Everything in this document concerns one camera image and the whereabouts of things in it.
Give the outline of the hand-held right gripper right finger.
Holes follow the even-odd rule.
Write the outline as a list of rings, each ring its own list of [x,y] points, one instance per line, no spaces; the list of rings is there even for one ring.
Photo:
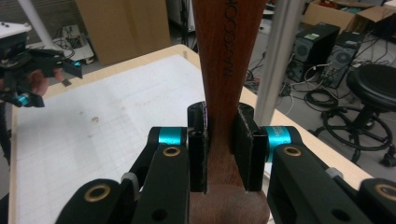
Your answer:
[[[265,163],[272,162],[276,147],[300,144],[292,126],[258,126],[254,108],[240,103],[233,122],[233,155],[246,191],[261,191]]]

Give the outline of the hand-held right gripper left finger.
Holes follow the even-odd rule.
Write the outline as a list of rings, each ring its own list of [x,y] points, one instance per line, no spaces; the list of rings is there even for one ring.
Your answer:
[[[186,127],[152,127],[148,141],[154,146],[183,146],[189,152],[190,191],[207,193],[207,114],[205,102],[187,108]]]

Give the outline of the metal utensil stand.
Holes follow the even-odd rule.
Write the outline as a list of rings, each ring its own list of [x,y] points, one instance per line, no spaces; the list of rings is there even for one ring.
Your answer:
[[[276,4],[254,114],[259,126],[270,125],[275,114],[303,7],[304,0],[278,0]]]

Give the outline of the brown wooden spoon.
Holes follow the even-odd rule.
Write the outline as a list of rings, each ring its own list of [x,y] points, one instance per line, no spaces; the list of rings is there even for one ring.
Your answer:
[[[233,121],[267,0],[192,0],[205,89],[207,193],[193,193],[190,224],[266,224],[261,191],[247,192],[232,154]]]

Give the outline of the white flat device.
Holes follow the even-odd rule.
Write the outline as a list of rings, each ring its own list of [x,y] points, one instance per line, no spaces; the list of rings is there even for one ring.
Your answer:
[[[61,43],[71,53],[72,61],[84,61],[86,64],[93,61],[94,53],[89,41],[76,24],[62,28]]]

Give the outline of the white pole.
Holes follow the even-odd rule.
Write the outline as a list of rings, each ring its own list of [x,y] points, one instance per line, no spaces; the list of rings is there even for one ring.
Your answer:
[[[21,5],[22,10],[26,14],[27,18],[29,19],[30,23],[35,28],[35,31],[39,38],[41,39],[42,43],[47,49],[56,49],[52,38],[47,31],[43,21],[40,19],[37,11],[31,0],[18,0],[19,4]]]

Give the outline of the tall cardboard panel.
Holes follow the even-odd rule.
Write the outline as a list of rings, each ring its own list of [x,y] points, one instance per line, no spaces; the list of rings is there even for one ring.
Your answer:
[[[165,0],[76,0],[102,65],[171,46]]]

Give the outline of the white grid mat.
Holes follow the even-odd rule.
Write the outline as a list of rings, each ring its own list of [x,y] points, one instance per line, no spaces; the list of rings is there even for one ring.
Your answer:
[[[120,180],[153,126],[184,126],[204,98],[199,61],[139,58],[53,85],[42,108],[15,110],[9,224],[53,224],[83,184]]]

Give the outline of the black computer tower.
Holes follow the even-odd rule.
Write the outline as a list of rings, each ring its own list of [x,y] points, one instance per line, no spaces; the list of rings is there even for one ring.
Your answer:
[[[327,62],[339,31],[338,26],[320,22],[297,34],[287,77],[300,82],[312,76],[313,71],[309,69]]]
[[[319,76],[319,82],[325,86],[337,89],[349,70],[354,57],[361,47],[363,35],[357,32],[343,31],[336,39],[327,66]]]

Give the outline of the black round stool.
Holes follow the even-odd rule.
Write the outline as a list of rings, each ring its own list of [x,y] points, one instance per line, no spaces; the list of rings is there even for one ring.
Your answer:
[[[351,161],[357,163],[363,151],[386,149],[380,161],[386,167],[396,166],[396,146],[390,127],[379,115],[396,112],[396,68],[382,64],[362,65],[346,78],[346,85],[358,97],[363,108],[337,106],[321,114],[323,126],[339,142],[352,147]]]

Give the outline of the open cardboard box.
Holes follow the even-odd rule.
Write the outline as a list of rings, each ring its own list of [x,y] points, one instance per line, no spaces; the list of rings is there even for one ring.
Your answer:
[[[324,22],[345,30],[362,33],[373,23],[387,19],[391,9],[360,3],[357,0],[312,0],[304,12],[302,23]]]

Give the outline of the black metal frame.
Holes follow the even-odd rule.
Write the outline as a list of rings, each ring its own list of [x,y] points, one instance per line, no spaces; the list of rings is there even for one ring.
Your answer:
[[[0,103],[0,147],[3,149],[4,157],[7,160],[7,163],[10,163],[11,156],[11,142],[10,136],[7,131],[7,122],[6,122],[6,103]]]

